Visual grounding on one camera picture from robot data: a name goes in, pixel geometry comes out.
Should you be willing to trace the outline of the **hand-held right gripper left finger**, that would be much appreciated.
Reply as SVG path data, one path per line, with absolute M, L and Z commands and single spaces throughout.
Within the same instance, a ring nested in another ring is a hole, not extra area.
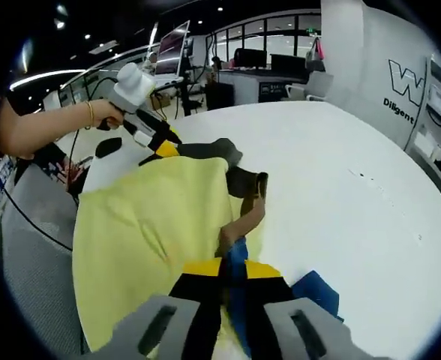
M 153 295 L 121 320 L 105 359 L 210 359 L 221 325 L 220 257 L 184 265 L 169 295 Z

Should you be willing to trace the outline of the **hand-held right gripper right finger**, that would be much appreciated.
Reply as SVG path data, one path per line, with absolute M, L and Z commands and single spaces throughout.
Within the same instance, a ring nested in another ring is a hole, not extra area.
M 252 359 L 359 359 L 338 316 L 339 294 L 315 271 L 288 285 L 280 272 L 245 263 L 242 344 Z

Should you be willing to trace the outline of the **person's left hand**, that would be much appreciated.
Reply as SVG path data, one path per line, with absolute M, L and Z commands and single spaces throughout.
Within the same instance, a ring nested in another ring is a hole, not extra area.
M 124 115 L 106 99 L 97 99 L 89 102 L 92 109 L 92 126 L 95 128 L 117 129 L 123 124 Z

